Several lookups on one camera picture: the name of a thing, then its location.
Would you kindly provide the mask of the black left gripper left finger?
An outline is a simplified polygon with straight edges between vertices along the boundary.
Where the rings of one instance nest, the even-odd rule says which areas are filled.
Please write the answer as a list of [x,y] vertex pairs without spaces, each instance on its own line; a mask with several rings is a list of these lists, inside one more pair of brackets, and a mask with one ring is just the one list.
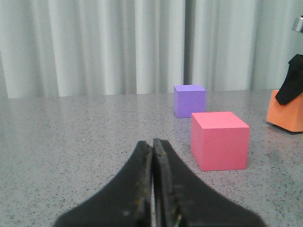
[[139,141],[123,168],[98,193],[55,222],[56,227],[151,226],[152,148]]

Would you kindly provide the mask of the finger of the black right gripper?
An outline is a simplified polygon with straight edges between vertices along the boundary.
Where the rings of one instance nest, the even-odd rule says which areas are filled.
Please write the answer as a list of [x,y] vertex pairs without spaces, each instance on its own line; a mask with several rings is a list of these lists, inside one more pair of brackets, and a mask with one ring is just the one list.
[[289,62],[287,76],[276,94],[279,104],[285,105],[303,93],[303,56],[296,54]]

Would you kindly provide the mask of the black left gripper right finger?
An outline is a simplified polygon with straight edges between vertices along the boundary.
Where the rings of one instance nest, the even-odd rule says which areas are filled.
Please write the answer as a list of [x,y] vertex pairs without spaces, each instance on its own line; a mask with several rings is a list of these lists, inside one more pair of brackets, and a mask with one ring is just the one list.
[[153,141],[158,227],[263,227],[254,212],[225,198],[183,163],[167,140]]

